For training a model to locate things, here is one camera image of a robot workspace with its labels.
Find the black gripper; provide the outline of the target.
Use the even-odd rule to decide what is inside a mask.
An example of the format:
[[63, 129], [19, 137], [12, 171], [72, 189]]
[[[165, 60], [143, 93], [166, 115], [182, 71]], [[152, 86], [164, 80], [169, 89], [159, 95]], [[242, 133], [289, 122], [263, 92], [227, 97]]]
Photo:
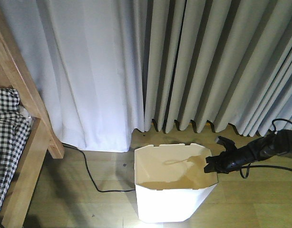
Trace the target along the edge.
[[251, 162], [251, 151], [248, 146], [237, 149], [235, 142], [223, 136], [217, 136], [215, 142], [226, 151], [219, 156], [206, 157], [205, 173], [229, 173]]

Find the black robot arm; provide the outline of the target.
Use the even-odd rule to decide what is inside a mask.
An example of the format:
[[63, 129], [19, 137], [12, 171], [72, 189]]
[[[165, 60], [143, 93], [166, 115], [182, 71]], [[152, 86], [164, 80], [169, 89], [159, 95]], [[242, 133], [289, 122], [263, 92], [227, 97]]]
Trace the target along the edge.
[[225, 173], [240, 171], [244, 179], [249, 175], [251, 163], [267, 160], [275, 155], [292, 158], [292, 130], [282, 129], [277, 133], [270, 133], [237, 148], [235, 142], [218, 136], [216, 143], [224, 146], [225, 151], [217, 156], [206, 157], [205, 173]]

